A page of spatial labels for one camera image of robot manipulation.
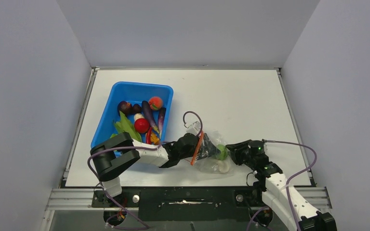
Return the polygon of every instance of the clear plastic bag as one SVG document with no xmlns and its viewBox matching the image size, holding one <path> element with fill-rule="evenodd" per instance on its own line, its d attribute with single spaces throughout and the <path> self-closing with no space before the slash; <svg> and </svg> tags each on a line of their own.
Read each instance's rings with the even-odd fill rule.
<svg viewBox="0 0 370 231">
<path fill-rule="evenodd" d="M 199 132 L 199 122 L 188 127 L 190 133 Z M 202 172 L 228 173 L 232 167 L 229 150 L 225 147 L 227 143 L 218 131 L 201 132 L 201 140 L 198 143 L 198 152 L 194 154 L 191 165 Z"/>
</svg>

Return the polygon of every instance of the long eggplant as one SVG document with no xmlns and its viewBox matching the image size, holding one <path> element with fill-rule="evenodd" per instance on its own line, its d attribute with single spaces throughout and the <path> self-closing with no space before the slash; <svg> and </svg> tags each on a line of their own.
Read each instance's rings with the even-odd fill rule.
<svg viewBox="0 0 370 231">
<path fill-rule="evenodd" d="M 167 109 L 165 107 L 161 108 L 158 113 L 158 130 L 159 130 L 159 136 L 162 135 L 162 127 L 164 126 L 164 119 L 165 119 L 165 112 Z"/>
<path fill-rule="evenodd" d="M 144 117 L 148 120 L 149 124 L 151 125 L 152 129 L 159 134 L 159 130 L 157 124 L 155 123 L 154 116 L 152 115 L 151 107 L 147 101 L 142 101 L 141 107 L 144 113 Z"/>
</svg>

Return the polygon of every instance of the red pepper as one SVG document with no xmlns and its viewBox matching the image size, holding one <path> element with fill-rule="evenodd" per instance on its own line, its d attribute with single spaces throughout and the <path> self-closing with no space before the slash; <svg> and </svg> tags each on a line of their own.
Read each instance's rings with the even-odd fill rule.
<svg viewBox="0 0 370 231">
<path fill-rule="evenodd" d="M 149 128 L 147 134 L 145 135 L 145 142 L 147 144 L 151 144 L 151 133 L 152 133 L 152 128 Z"/>
</svg>

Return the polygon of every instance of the white table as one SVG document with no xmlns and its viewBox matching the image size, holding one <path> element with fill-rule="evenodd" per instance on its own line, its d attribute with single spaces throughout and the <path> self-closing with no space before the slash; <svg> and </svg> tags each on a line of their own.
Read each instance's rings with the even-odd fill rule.
<svg viewBox="0 0 370 231">
<path fill-rule="evenodd" d="M 252 140 L 298 142 L 276 70 L 98 70 L 75 146 L 66 186 L 92 187 L 97 179 L 87 167 L 90 143 L 111 87 L 119 81 L 169 85 L 174 90 L 166 133 L 167 141 L 184 135 L 182 115 L 197 112 L 204 130 L 218 130 L 227 143 Z M 195 121 L 187 115 L 187 121 Z M 305 168 L 297 146 L 268 144 L 268 155 L 287 176 Z M 122 186 L 244 186 L 246 166 L 228 174 L 199 172 L 182 160 L 171 168 L 134 164 L 121 176 Z M 310 185 L 307 173 L 295 185 Z"/>
</svg>

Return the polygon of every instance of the blue plastic bin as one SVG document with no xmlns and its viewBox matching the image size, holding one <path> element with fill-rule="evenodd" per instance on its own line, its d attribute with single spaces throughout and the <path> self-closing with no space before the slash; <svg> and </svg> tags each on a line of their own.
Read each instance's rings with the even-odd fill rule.
<svg viewBox="0 0 370 231">
<path fill-rule="evenodd" d="M 127 101 L 132 105 L 137 103 L 141 106 L 142 101 L 148 101 L 154 96 L 160 97 L 164 102 L 163 107 L 167 108 L 161 135 L 161 140 L 165 140 L 165 131 L 170 115 L 173 89 L 170 86 L 159 84 L 117 82 L 111 88 L 106 107 L 104 108 L 103 115 L 101 116 L 97 130 L 94 134 L 91 148 L 110 139 L 111 134 L 117 134 L 113 121 L 120 121 L 117 106 L 121 101 Z M 155 123 L 158 123 L 158 111 L 153 111 L 153 115 Z M 129 115 L 128 119 L 134 123 L 134 115 Z M 145 142 L 145 134 L 142 134 L 141 137 L 143 142 Z"/>
</svg>

